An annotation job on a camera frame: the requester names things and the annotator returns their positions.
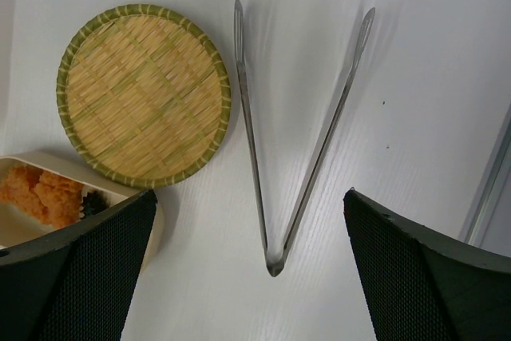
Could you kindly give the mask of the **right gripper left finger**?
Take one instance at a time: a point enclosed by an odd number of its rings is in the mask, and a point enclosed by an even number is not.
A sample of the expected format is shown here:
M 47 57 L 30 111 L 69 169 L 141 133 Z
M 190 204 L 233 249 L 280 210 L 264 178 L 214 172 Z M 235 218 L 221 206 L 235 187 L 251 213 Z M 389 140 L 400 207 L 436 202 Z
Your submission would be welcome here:
M 1 251 L 3 340 L 119 340 L 156 216 L 139 192 Z

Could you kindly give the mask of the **black sea cucumber food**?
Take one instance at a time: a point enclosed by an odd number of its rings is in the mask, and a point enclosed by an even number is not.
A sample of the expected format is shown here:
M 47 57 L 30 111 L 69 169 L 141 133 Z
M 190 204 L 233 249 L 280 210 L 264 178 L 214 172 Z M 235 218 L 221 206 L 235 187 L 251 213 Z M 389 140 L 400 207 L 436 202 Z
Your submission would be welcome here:
M 98 192 L 88 192 L 82 199 L 80 217 L 85 219 L 105 211 L 109 207 L 107 200 Z

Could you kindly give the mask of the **beige lunch box container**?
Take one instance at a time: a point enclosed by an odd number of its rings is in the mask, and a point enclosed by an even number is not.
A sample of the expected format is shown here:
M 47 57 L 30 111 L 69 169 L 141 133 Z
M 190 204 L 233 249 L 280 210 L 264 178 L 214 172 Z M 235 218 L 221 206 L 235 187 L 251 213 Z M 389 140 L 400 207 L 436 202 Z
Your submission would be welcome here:
M 32 166 L 74 180 L 84 185 L 82 194 L 97 190 L 113 206 L 135 195 L 137 190 L 118 184 L 105 178 L 87 165 L 68 161 L 53 154 L 34 151 L 1 157 L 1 176 L 5 176 L 14 166 Z M 1 248 L 25 243 L 52 232 L 54 227 L 41 224 L 38 220 L 11 204 L 1 205 Z M 145 269 L 149 261 L 157 254 L 164 230 L 164 210 L 156 206 L 149 241 L 141 268 Z

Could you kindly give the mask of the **orange fried chicken piece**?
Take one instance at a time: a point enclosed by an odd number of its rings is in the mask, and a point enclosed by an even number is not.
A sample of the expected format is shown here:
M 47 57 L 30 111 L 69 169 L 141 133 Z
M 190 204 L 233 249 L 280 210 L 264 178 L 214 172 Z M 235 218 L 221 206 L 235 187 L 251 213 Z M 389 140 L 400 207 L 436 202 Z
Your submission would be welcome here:
M 30 166 L 10 168 L 1 182 L 1 202 L 15 205 L 32 217 L 43 220 L 47 209 L 34 191 L 41 175 L 41 169 Z

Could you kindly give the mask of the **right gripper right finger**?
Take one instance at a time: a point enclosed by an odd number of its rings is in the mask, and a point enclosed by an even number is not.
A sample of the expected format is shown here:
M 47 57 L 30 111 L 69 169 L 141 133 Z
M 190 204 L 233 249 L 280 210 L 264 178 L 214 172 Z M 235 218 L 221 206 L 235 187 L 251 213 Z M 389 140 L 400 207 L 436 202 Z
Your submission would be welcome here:
M 378 340 L 508 340 L 510 259 L 409 220 L 355 189 L 344 218 Z

